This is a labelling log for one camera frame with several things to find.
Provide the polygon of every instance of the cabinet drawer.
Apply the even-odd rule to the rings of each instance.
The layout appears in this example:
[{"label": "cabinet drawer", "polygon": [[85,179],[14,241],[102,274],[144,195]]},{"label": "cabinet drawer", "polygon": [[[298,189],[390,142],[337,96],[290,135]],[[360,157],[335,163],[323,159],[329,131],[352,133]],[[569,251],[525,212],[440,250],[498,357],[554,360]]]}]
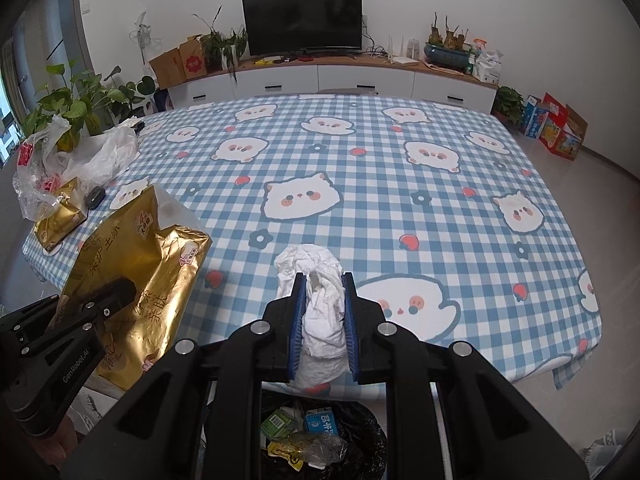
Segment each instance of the cabinet drawer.
[{"label": "cabinet drawer", "polygon": [[413,98],[462,106],[488,114],[494,104],[495,90],[449,77],[416,73]]},{"label": "cabinet drawer", "polygon": [[318,66],[318,86],[330,88],[370,88],[380,95],[411,98],[414,72],[372,66]]},{"label": "cabinet drawer", "polygon": [[232,79],[227,75],[216,75],[189,81],[169,88],[169,95],[174,108],[185,108],[203,103],[215,103],[218,101],[232,101],[234,89]]},{"label": "cabinet drawer", "polygon": [[314,94],[317,66],[274,66],[237,72],[236,98],[273,94]]}]

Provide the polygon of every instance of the blue and white tablecloth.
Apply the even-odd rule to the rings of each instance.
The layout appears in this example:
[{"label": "blue and white tablecloth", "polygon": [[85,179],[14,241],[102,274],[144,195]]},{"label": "blue and white tablecloth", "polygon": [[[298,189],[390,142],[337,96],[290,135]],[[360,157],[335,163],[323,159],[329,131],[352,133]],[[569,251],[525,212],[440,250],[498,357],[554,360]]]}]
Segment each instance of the blue and white tablecloth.
[{"label": "blue and white tablecloth", "polygon": [[[467,340],[511,381],[553,369],[560,387],[600,339],[571,231],[491,116],[400,98],[292,95],[198,105],[146,124],[140,156],[59,251],[47,255],[28,237],[25,256],[55,286],[110,204],[148,177],[212,238],[178,337],[204,344],[260,317],[278,284],[274,257],[314,243],[391,321],[444,346]],[[321,392],[384,396],[347,376]]]}]

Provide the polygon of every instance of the metal screw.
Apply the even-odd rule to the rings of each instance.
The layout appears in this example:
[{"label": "metal screw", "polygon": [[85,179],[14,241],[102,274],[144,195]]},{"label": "metal screw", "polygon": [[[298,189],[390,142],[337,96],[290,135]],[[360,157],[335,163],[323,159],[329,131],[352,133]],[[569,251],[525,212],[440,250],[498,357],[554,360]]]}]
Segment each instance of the metal screw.
[{"label": "metal screw", "polygon": [[271,325],[268,321],[260,319],[251,325],[251,332],[254,334],[266,334],[269,330],[271,330]]},{"label": "metal screw", "polygon": [[196,348],[195,343],[191,339],[180,339],[175,344],[175,351],[180,355],[186,355]]},{"label": "metal screw", "polygon": [[395,326],[393,323],[388,323],[388,322],[384,322],[384,323],[380,323],[378,325],[378,332],[380,332],[382,335],[393,335],[398,331],[398,327]]},{"label": "metal screw", "polygon": [[471,355],[472,350],[473,348],[471,345],[465,341],[457,341],[453,343],[453,351],[460,357]]}]

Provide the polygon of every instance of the gray floor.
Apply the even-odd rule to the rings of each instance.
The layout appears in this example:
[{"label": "gray floor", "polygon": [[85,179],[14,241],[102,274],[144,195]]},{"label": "gray floor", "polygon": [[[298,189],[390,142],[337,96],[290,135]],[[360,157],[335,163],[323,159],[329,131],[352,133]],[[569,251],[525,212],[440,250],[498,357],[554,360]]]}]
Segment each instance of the gray floor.
[{"label": "gray floor", "polygon": [[[550,154],[537,140],[517,136],[544,178],[571,227],[596,290],[603,335],[591,359],[562,390],[551,372],[516,384],[521,393],[576,449],[612,428],[631,430],[640,418],[640,183],[587,152],[570,162]],[[0,172],[4,227],[26,234],[15,218],[10,179]],[[52,294],[33,274],[21,243],[2,249],[0,301],[11,310]],[[383,402],[369,403],[386,429]]]}]

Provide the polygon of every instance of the television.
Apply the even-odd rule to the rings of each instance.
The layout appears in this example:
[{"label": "television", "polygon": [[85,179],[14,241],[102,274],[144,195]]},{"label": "television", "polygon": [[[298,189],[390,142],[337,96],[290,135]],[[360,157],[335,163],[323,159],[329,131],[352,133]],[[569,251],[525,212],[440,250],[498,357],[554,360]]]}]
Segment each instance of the television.
[{"label": "television", "polygon": [[252,56],[361,50],[362,0],[242,0]]}]

